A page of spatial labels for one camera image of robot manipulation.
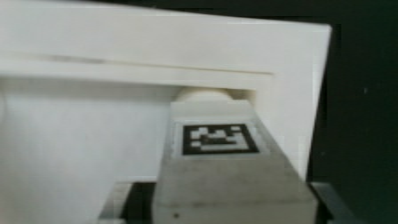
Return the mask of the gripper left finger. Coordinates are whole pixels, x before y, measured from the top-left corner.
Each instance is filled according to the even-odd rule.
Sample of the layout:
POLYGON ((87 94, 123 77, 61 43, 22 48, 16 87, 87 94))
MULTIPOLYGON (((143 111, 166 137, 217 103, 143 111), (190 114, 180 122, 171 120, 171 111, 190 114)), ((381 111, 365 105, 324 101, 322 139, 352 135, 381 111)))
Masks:
POLYGON ((153 182, 119 182, 114 185, 98 224, 153 224, 153 182))

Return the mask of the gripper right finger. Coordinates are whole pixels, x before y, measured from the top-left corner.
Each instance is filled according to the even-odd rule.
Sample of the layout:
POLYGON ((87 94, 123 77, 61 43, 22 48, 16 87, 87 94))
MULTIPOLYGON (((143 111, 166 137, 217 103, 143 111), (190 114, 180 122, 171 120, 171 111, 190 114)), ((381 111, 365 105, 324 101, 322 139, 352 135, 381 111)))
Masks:
POLYGON ((320 202, 315 224, 359 224, 333 185, 326 182, 311 182, 310 186, 320 202))

